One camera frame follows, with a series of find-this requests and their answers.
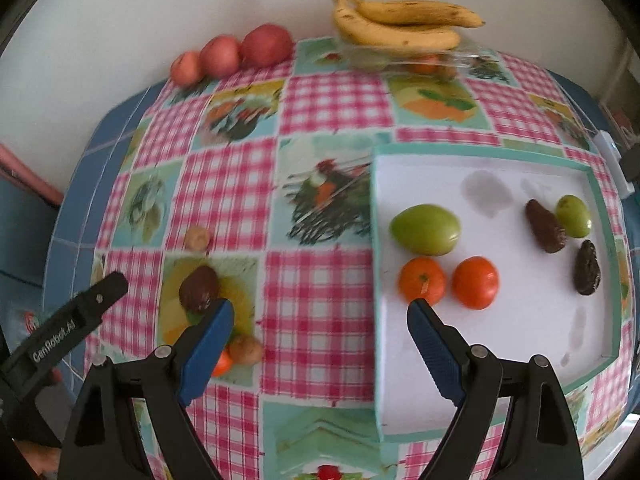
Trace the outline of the brown round longan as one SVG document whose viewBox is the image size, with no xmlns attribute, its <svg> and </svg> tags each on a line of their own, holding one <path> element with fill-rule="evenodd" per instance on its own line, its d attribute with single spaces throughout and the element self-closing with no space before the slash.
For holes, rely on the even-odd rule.
<svg viewBox="0 0 640 480">
<path fill-rule="evenodd" d="M 254 366 L 262 360 L 264 347 L 253 335 L 239 334 L 228 344 L 229 354 L 234 364 Z"/>
</svg>

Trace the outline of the small dark avocado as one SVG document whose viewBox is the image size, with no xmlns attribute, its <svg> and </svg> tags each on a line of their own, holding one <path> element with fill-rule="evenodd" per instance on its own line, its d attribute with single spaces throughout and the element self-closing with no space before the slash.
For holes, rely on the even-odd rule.
<svg viewBox="0 0 640 480">
<path fill-rule="evenodd" d="M 179 301 L 186 312 L 204 313 L 219 297 L 218 274 L 211 266 L 199 266 L 181 283 Z"/>
</svg>

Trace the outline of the orange mandarin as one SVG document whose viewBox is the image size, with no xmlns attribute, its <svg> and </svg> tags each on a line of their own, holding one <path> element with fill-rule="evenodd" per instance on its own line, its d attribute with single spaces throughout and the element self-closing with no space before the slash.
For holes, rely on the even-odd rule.
<svg viewBox="0 0 640 480">
<path fill-rule="evenodd" d="M 435 259 L 420 256 L 409 260 L 401 268 L 397 289 L 407 302 L 424 299 L 434 307 L 446 295 L 447 277 Z"/>
<path fill-rule="evenodd" d="M 494 264 L 481 256 L 460 262 L 454 269 L 451 290 L 460 304 L 473 310 L 484 310 L 495 300 L 500 286 Z"/>
<path fill-rule="evenodd" d="M 218 361 L 212 371 L 213 377 L 221 377 L 232 370 L 233 360 L 227 349 L 221 351 Z"/>
</svg>

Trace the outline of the small green fruit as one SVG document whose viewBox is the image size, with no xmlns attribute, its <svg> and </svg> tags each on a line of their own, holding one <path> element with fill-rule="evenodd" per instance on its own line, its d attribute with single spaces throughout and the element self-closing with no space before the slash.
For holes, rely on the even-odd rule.
<svg viewBox="0 0 640 480">
<path fill-rule="evenodd" d="M 458 217 L 434 204 L 411 206 L 390 222 L 390 235 L 408 252 L 443 256 L 452 252 L 461 234 Z"/>
</svg>

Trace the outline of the long dark wrinkled avocado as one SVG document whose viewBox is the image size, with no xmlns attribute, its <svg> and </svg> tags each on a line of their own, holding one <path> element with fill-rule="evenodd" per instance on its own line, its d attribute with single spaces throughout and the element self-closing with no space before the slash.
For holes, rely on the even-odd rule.
<svg viewBox="0 0 640 480">
<path fill-rule="evenodd" d="M 555 215 L 544 208 L 538 200 L 529 200 L 525 205 L 525 217 L 537 245 L 547 254 L 555 254 L 565 247 L 566 232 Z"/>
</svg>

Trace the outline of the broad dark wrinkled avocado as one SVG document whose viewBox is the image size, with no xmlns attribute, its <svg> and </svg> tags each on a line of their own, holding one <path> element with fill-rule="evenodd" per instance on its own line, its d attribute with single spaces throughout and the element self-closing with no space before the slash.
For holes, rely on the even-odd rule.
<svg viewBox="0 0 640 480">
<path fill-rule="evenodd" d="M 592 295 L 599 287 L 601 269 L 597 257 L 596 246 L 591 240 L 584 240 L 580 245 L 573 269 L 573 284 L 578 294 Z"/>
</svg>

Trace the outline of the large green fruit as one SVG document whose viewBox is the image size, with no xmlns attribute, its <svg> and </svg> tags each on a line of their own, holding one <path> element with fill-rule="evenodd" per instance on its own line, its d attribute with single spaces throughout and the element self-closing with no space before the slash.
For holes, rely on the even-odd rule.
<svg viewBox="0 0 640 480">
<path fill-rule="evenodd" d="M 555 205 L 555 218 L 569 237 L 584 238 L 591 232 L 591 214 L 586 204 L 575 195 L 562 196 Z"/>
</svg>

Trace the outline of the fruit pattern plaid tablecloth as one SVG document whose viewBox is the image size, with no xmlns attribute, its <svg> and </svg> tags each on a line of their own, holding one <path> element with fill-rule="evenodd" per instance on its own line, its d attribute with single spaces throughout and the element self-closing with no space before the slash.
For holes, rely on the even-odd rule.
<svg viewBox="0 0 640 480">
<path fill-rule="evenodd" d="M 354 70 L 336 37 L 301 41 L 289 60 L 165 84 L 152 104 L 86 156 L 100 185 L 86 218 L 76 289 L 114 271 L 128 292 L 88 337 L 85 355 L 117 362 L 173 344 L 196 321 L 179 301 L 199 266 L 218 274 L 234 327 L 264 347 L 254 366 L 209 379 L 188 414 L 227 479 L 414 479 L 444 432 L 386 441 L 375 414 L 376 325 L 371 220 L 374 152 L 388 144 L 494 146 L 584 162 L 617 238 L 620 353 L 565 391 L 580 446 L 613 431 L 628 399 L 634 280 L 623 206 L 604 159 L 550 74 L 515 56 L 453 77 Z M 183 245 L 209 230 L 206 252 Z"/>
</svg>

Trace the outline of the white power strip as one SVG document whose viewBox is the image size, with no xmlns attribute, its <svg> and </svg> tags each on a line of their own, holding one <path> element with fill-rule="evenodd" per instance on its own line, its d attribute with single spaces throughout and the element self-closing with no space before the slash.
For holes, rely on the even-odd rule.
<svg viewBox="0 0 640 480">
<path fill-rule="evenodd" d="M 593 137 L 593 142 L 605 160 L 608 171 L 617 188 L 618 195 L 622 200 L 626 200 L 626 198 L 634 194 L 634 185 L 624 176 L 622 166 L 620 166 L 622 155 L 616 148 L 612 136 L 605 130 L 599 130 Z"/>
</svg>

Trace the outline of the black charger plug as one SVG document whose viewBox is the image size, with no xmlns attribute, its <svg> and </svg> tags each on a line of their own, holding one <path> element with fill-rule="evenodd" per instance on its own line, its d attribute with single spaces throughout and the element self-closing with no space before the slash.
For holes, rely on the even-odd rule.
<svg viewBox="0 0 640 480">
<path fill-rule="evenodd" d="M 636 183 L 640 180 L 640 141 L 634 142 L 620 156 L 620 169 L 627 182 Z"/>
</svg>

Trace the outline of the small red apple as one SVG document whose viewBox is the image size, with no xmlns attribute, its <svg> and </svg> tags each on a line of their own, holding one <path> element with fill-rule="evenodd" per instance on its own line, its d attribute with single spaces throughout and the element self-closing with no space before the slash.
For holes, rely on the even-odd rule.
<svg viewBox="0 0 640 480">
<path fill-rule="evenodd" d="M 170 66 L 170 79 L 180 88 L 188 88 L 204 78 L 198 51 L 186 51 L 178 55 Z"/>
</svg>

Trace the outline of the clear plastic fruit box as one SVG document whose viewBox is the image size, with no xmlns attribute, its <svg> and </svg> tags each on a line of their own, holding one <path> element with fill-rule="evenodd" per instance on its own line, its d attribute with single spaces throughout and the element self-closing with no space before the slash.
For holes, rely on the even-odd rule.
<svg viewBox="0 0 640 480">
<path fill-rule="evenodd" d="M 488 58 L 484 49 L 466 38 L 459 47 L 450 50 L 358 46 L 338 39 L 335 43 L 346 64 L 354 70 L 370 73 L 453 77 Z"/>
</svg>

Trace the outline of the middle red apple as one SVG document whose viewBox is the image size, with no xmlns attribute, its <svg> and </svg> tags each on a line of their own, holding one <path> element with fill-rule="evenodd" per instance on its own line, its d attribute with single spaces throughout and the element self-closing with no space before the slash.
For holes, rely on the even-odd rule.
<svg viewBox="0 0 640 480">
<path fill-rule="evenodd" d="M 240 43 L 230 35 L 220 35 L 203 47 L 200 62 L 207 76 L 222 79 L 235 74 L 241 66 Z"/>
</svg>

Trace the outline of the yellow banana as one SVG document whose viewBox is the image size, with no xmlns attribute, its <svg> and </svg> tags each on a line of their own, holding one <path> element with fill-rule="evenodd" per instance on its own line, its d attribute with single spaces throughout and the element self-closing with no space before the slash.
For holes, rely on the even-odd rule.
<svg viewBox="0 0 640 480">
<path fill-rule="evenodd" d="M 355 9 L 365 18 L 385 25 L 439 25 L 464 28 L 483 26 L 474 11 L 457 4 L 430 0 L 355 0 Z"/>
<path fill-rule="evenodd" d="M 363 47 L 390 48 L 401 54 L 455 49 L 460 35 L 446 27 L 424 30 L 383 25 L 365 18 L 347 0 L 333 0 L 333 23 L 341 37 Z"/>
</svg>

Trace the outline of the upper yellow banana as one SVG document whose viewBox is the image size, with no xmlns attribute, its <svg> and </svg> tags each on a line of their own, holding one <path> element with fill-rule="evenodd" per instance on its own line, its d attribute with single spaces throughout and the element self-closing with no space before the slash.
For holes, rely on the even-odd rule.
<svg viewBox="0 0 640 480">
<path fill-rule="evenodd" d="M 355 9 L 365 18 L 385 25 L 439 25 L 464 28 L 483 26 L 474 11 L 457 4 L 430 0 L 355 0 Z"/>
</svg>

